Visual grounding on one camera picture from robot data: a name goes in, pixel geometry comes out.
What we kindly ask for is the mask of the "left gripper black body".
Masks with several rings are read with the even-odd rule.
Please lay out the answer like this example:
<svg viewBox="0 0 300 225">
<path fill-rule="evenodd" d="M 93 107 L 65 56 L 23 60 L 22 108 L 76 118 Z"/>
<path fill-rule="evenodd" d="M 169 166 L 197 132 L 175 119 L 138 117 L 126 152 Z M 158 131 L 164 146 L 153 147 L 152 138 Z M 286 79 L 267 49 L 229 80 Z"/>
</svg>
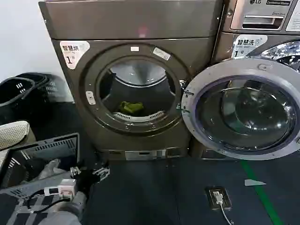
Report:
<svg viewBox="0 0 300 225">
<path fill-rule="evenodd" d="M 75 175 L 77 190 L 83 193 L 88 193 L 94 183 L 100 181 L 100 177 L 93 170 L 83 170 L 78 175 Z"/>
</svg>

